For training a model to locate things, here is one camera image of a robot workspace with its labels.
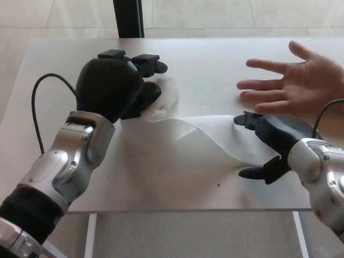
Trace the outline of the bare person hand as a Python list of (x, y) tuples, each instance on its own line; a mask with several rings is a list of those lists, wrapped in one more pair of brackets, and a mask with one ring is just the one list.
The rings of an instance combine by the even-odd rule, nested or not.
[(290, 41), (300, 62), (249, 59), (249, 68), (281, 75), (279, 79), (248, 79), (236, 84), (241, 102), (259, 114), (290, 114), (316, 119), (326, 104), (343, 98), (343, 66), (304, 45)]

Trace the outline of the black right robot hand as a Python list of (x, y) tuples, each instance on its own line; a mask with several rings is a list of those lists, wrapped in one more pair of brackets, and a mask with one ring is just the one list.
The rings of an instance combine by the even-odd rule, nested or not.
[(255, 132), (256, 136), (268, 147), (278, 153), (261, 167), (251, 167), (239, 172), (239, 176), (250, 180), (264, 180), (272, 184), (289, 172), (291, 168), (287, 157), (292, 147), (310, 136), (312, 128), (307, 123), (278, 115), (261, 115), (245, 111), (236, 116), (234, 123)]

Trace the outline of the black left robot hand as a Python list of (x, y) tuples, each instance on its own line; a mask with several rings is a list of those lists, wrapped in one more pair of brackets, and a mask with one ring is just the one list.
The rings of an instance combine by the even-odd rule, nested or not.
[(76, 109), (97, 113), (112, 123), (140, 117), (162, 94), (156, 83), (144, 79), (167, 70), (159, 55), (129, 58), (121, 49), (101, 52), (81, 69)]

